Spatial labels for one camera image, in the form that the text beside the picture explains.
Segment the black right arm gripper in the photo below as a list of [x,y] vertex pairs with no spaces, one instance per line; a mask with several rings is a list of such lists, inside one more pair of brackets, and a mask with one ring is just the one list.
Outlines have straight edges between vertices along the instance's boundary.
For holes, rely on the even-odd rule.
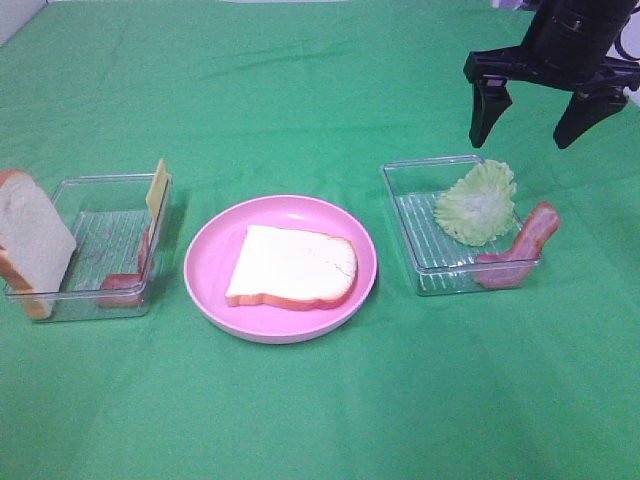
[[576,91],[553,133],[560,149],[623,110],[628,100],[622,90],[587,91],[639,89],[639,64],[607,55],[636,6],[635,1],[542,1],[520,44],[470,52],[463,72],[473,83],[472,146],[484,145],[512,105],[508,80]]

